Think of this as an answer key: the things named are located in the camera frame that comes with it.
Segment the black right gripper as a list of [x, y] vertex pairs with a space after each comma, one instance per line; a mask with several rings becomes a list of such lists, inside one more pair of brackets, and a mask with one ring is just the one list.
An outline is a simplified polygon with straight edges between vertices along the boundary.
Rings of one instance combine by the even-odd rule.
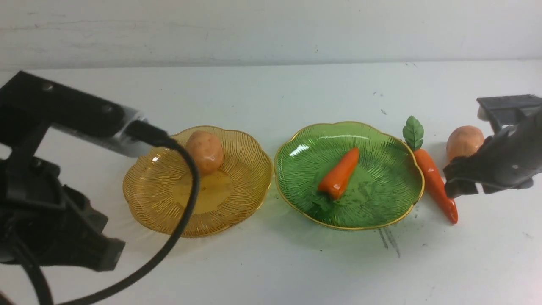
[[487, 137], [478, 152], [444, 168], [447, 197], [530, 189], [541, 172], [541, 109]]

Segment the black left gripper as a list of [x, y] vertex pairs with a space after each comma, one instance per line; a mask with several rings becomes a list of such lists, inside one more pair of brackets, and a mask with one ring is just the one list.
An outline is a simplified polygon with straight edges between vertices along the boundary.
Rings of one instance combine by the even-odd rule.
[[20, 265], [28, 255], [38, 265], [113, 271], [125, 242], [103, 234], [107, 216], [59, 174], [59, 166], [39, 158], [1, 161], [1, 263]]

